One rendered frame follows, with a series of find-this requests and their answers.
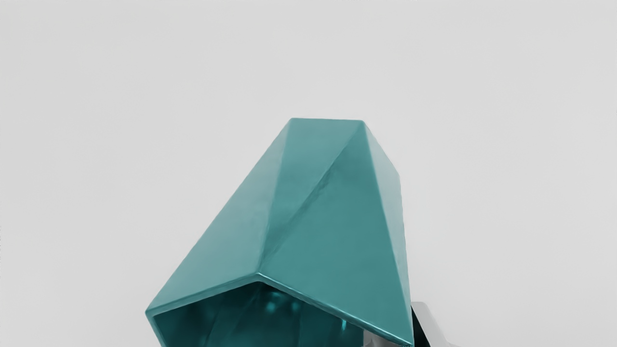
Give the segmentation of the teal faceted mug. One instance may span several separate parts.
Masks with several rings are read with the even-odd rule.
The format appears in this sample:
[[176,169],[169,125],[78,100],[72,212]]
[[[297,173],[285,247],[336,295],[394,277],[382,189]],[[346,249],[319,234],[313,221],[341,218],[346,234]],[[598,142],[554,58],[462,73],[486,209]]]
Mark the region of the teal faceted mug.
[[161,347],[415,347],[400,178],[366,124],[288,121],[146,316]]

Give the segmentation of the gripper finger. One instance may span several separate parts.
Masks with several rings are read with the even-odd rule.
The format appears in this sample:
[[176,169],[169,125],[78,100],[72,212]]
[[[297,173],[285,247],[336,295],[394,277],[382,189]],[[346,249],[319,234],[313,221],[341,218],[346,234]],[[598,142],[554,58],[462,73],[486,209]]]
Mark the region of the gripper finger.
[[426,303],[412,302],[411,308],[415,347],[458,347],[447,340]]

